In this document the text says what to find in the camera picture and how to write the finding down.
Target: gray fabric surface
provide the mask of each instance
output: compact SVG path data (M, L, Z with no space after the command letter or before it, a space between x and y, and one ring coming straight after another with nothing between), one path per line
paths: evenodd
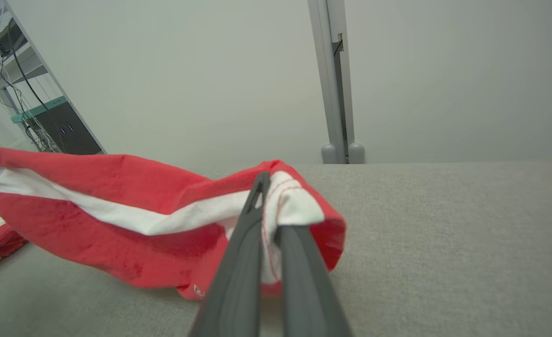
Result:
M295 168L348 221L333 274L357 336L552 336L552 164ZM197 309L32 244L0 263L0 336L185 336Z

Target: white partition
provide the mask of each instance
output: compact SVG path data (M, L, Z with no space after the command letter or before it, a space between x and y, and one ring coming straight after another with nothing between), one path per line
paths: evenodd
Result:
M552 160L552 0L344 0L366 162Z
M203 171L328 143L308 3L8 0L107 153Z

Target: gray table surface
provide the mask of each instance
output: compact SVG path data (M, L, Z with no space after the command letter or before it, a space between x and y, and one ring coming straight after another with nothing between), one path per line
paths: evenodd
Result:
M348 221L333 278L357 336L552 336L552 163L295 168ZM0 263L0 336L185 336L198 307L32 244ZM262 301L262 336L281 308Z

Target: white cable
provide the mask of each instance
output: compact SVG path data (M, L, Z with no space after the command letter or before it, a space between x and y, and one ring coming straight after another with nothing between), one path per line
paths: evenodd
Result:
M3 10L5 8L6 8L6 3L2 2L1 15L0 15L0 29L1 29L1 19L3 17ZM9 73L7 72L7 69L3 69L3 57L1 56L1 53L0 53L0 75L1 76L3 76L2 72L1 72L2 70L6 71L7 81L10 83L10 86L12 86L14 88L14 85L12 84L12 78L10 77ZM16 95L15 97L19 100L20 103L22 103L21 106L25 106L25 102L22 98L22 91L21 90L20 90L20 96ZM43 133L43 136L45 136L45 139L47 140L47 143L49 144L49 149L51 149L51 151L55 152L55 150L53 150L53 147L51 147L51 137L47 134L47 132L45 132L45 128L43 128L43 126L38 122L38 120L36 118L34 118L32 113L30 113L30 119L34 119L34 122L38 125L39 128L41 128L41 132Z

